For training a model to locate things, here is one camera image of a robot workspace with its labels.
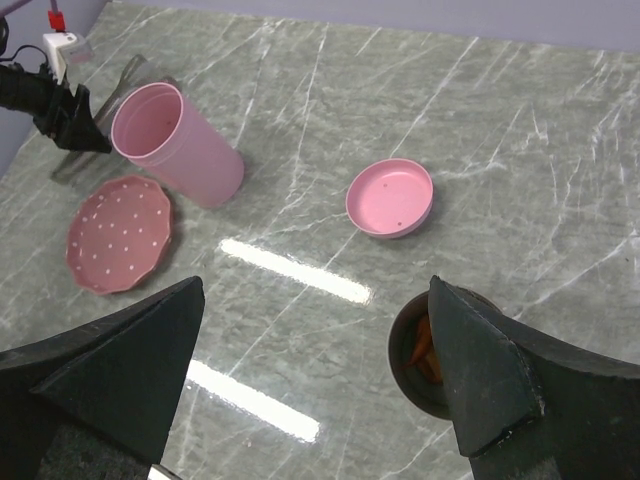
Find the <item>gray wall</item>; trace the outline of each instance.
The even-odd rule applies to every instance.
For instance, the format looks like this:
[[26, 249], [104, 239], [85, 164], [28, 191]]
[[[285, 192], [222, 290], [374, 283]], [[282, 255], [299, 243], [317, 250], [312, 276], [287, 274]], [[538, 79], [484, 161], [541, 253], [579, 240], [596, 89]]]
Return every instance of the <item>gray wall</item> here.
[[[106, 0], [58, 0], [67, 29], [83, 35], [89, 32], [105, 3]], [[0, 4], [8, 5], [9, 0], [0, 0]], [[15, 49], [25, 43], [42, 47], [42, 34], [51, 32], [48, 10], [48, 0], [33, 0], [7, 17], [11, 35], [6, 56], [13, 55]], [[37, 71], [42, 58], [37, 52], [26, 51], [18, 60], [25, 69]], [[0, 177], [6, 172], [30, 128], [31, 117], [0, 108]]]
[[124, 0], [640, 51], [640, 0]]

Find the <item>marble table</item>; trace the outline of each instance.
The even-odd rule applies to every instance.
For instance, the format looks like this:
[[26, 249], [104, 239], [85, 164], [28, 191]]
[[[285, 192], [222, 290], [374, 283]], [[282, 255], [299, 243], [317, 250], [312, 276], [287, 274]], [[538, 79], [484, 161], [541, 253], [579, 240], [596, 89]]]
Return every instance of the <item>marble table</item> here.
[[[60, 186], [64, 152], [29, 138], [0, 183], [0, 349], [200, 275], [163, 460], [185, 480], [472, 478], [451, 423], [410, 404], [386, 360], [394, 316], [434, 274], [640, 363], [640, 56], [123, 4], [91, 41], [77, 79], [96, 106], [142, 53], [242, 152], [246, 180], [213, 211], [174, 196], [163, 268], [97, 297], [67, 271], [67, 227], [135, 168], [105, 156]], [[344, 196], [391, 156], [428, 168], [435, 204], [416, 233], [380, 241]]]

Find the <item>dark bowl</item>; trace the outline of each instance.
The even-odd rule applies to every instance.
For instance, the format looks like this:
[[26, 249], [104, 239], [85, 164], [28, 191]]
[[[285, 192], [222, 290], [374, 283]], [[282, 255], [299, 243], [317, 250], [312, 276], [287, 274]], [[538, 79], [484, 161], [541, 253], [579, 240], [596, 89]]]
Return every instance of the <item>dark bowl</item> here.
[[[465, 288], [460, 290], [500, 311], [482, 295]], [[451, 420], [444, 387], [428, 382], [416, 367], [404, 368], [415, 346], [417, 322], [429, 311], [428, 300], [429, 292], [427, 291], [413, 298], [400, 310], [389, 333], [389, 365], [393, 378], [411, 403], [429, 415]]]

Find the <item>pink bowl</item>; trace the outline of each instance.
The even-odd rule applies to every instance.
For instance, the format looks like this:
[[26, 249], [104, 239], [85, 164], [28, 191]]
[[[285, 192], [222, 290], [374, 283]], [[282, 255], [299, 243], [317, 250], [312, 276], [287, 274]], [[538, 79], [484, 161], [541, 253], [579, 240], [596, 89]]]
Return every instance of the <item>pink bowl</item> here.
[[398, 238], [425, 221], [433, 204], [429, 173], [413, 160], [390, 158], [365, 168], [347, 192], [347, 214], [365, 233]]
[[76, 283], [98, 295], [133, 288], [171, 240], [171, 203], [157, 182], [129, 175], [106, 182], [80, 207], [67, 236]]

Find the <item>pink tube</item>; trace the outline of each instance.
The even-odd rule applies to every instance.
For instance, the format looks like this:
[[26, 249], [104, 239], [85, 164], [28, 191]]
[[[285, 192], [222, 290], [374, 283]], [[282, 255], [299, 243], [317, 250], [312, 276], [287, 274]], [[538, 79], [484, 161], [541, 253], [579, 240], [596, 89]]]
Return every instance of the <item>pink tube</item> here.
[[133, 92], [113, 119], [115, 149], [204, 208], [240, 188], [244, 162], [173, 85], [152, 83]]

